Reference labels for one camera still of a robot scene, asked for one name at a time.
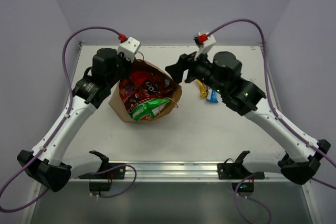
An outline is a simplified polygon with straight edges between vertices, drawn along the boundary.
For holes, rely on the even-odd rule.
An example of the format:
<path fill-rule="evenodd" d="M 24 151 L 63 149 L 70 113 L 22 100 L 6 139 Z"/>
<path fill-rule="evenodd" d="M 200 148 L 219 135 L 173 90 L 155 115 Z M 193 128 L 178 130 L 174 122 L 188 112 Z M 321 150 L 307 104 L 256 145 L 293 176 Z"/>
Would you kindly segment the blue white snack pack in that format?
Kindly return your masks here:
<path fill-rule="evenodd" d="M 213 90 L 213 89 L 208 90 L 208 95 L 206 97 L 206 101 L 209 102 L 209 103 L 218 103 L 217 93 L 216 93 L 215 90 Z"/>

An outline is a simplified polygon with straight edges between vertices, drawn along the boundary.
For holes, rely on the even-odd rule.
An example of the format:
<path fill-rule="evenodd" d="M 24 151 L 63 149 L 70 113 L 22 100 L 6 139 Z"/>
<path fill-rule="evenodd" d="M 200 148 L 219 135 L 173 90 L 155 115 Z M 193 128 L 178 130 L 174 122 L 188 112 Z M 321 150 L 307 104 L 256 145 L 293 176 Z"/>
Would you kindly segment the yellow M&M candy pack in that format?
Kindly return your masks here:
<path fill-rule="evenodd" d="M 203 84 L 202 82 L 200 82 L 199 80 L 197 80 L 197 84 L 198 84 L 198 87 L 199 87 L 199 92 L 200 92 L 200 97 L 202 99 L 206 99 L 208 97 L 208 87 Z"/>

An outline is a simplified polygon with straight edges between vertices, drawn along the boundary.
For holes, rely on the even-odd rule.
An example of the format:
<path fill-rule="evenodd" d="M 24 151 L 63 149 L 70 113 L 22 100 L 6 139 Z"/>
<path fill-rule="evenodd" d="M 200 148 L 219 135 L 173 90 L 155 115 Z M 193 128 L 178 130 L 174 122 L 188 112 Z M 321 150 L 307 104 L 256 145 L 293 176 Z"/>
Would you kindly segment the red Doritos chip bag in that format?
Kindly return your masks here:
<path fill-rule="evenodd" d="M 142 97 L 162 97 L 174 89 L 172 81 L 165 75 L 142 70 L 131 73 L 131 82 L 135 94 Z"/>

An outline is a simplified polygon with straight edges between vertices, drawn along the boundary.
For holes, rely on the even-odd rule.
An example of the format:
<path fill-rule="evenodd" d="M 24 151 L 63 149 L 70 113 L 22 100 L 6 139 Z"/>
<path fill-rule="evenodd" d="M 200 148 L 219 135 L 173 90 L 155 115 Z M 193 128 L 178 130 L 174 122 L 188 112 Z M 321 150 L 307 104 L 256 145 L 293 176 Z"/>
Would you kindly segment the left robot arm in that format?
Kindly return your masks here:
<path fill-rule="evenodd" d="M 25 173 L 53 192 L 82 175 L 94 174 L 104 178 L 109 172 L 108 157 L 90 151 L 85 156 L 64 161 L 64 154 L 83 126 L 110 95 L 112 87 L 130 75 L 134 56 L 127 56 L 112 48 L 102 48 L 92 59 L 72 91 L 73 98 L 52 128 L 32 150 L 22 150 L 17 160 Z"/>

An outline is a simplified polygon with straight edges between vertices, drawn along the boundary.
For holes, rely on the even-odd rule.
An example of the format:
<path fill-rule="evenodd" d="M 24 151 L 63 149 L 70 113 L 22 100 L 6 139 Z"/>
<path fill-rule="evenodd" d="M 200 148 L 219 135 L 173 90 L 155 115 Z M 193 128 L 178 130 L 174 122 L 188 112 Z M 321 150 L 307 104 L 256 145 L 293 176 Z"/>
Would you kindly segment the red Skittles candy pack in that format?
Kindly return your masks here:
<path fill-rule="evenodd" d="M 140 83 L 138 81 L 133 82 L 128 79 L 120 81 L 119 96 L 128 112 L 139 101 L 139 87 Z"/>

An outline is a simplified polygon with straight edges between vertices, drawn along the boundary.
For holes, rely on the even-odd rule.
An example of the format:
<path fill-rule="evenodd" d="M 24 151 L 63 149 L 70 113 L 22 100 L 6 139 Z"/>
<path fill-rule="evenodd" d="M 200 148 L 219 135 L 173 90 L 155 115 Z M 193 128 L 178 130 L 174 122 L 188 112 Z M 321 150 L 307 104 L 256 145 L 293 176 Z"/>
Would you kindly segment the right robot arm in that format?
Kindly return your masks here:
<path fill-rule="evenodd" d="M 330 143 L 308 136 L 271 108 L 263 90 L 241 77 L 242 63 L 234 54 L 221 51 L 213 61 L 205 54 L 182 54 L 165 70 L 176 83 L 199 80 L 216 91 L 229 109 L 258 125 L 283 148 L 280 153 L 256 155 L 243 151 L 232 164 L 224 166 L 225 172 L 240 178 L 253 173 L 278 173 L 298 185 L 317 173 Z"/>

